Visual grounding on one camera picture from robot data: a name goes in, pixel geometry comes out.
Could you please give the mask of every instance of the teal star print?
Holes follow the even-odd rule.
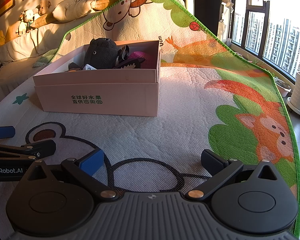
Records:
[[[22,96],[16,97],[16,101],[14,101],[13,104],[18,103],[19,105],[21,105],[21,103],[28,98],[29,97],[27,96],[27,93],[24,93]]]

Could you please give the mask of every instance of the red apple print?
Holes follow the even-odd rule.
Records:
[[[197,22],[191,22],[190,23],[190,29],[193,31],[197,31],[200,29],[200,25]]]

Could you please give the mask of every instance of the white pillow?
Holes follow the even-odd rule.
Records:
[[[60,22],[70,22],[93,12],[97,0],[63,0],[53,10],[53,17]]]

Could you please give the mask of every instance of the green mat edge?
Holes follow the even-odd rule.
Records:
[[[117,2],[115,2],[114,4],[112,4],[111,6],[107,7],[106,9],[104,9],[103,11],[100,11],[99,13],[97,13],[96,15],[94,15],[93,17],[91,17],[90,19],[86,20],[85,22],[83,22],[82,24],[78,25],[77,27],[69,30],[66,32],[66,34],[63,36],[63,40],[55,54],[55,56],[51,59],[51,61],[56,57],[56,55],[58,54],[64,40],[65,40],[65,37],[70,33],[72,32],[73,30],[79,28],[80,26],[84,25],[85,23],[91,21],[92,19],[94,19],[95,17],[99,16],[101,13],[103,13],[104,11],[108,10],[109,8],[111,8],[112,6],[116,5],[118,2],[120,2],[122,0],[118,0]],[[207,33],[209,33],[213,38],[215,38],[218,43],[220,43],[223,47],[225,47],[231,54],[233,54],[235,57],[237,57],[239,60],[242,60],[243,62],[247,63],[247,64],[250,64],[251,66],[259,69],[259,70],[262,70],[263,72],[265,72],[266,74],[269,75],[271,81],[272,81],[272,85],[276,91],[276,94],[278,95],[279,99],[280,99],[280,102],[282,104],[282,107],[283,107],[283,110],[284,110],[284,115],[285,115],[285,118],[286,118],[286,121],[288,123],[288,128],[290,129],[290,134],[291,134],[291,138],[292,138],[292,144],[293,144],[293,151],[294,151],[294,159],[295,159],[295,166],[296,166],[296,177],[297,177],[297,201],[298,201],[298,214],[297,214],[297,217],[296,217],[296,221],[295,221],[295,227],[294,227],[294,235],[296,237],[299,237],[300,236],[300,156],[299,156],[299,153],[298,153],[298,148],[297,148],[297,142],[296,142],[296,137],[295,137],[295,134],[294,134],[294,130],[293,130],[293,126],[292,126],[292,123],[291,123],[291,119],[288,115],[288,111],[286,109],[286,106],[285,106],[285,103],[283,101],[283,98],[275,84],[275,81],[274,81],[274,78],[272,76],[272,74],[264,69],[264,68],[261,68],[259,67],[258,65],[255,65],[251,62],[248,62],[246,59],[240,57],[239,55],[237,55],[233,50],[231,50],[223,41],[219,40],[208,28],[206,28],[194,15],[190,14],[190,12],[184,8],[178,1],[176,0],[171,0],[173,1],[175,4],[177,4],[186,14],[188,14],[195,22],[197,22]]]

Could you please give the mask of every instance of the blue block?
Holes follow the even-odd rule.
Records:
[[[97,148],[78,160],[79,168],[90,176],[95,174],[103,165],[103,150]]]
[[[13,126],[0,126],[0,139],[14,137],[16,130]]]

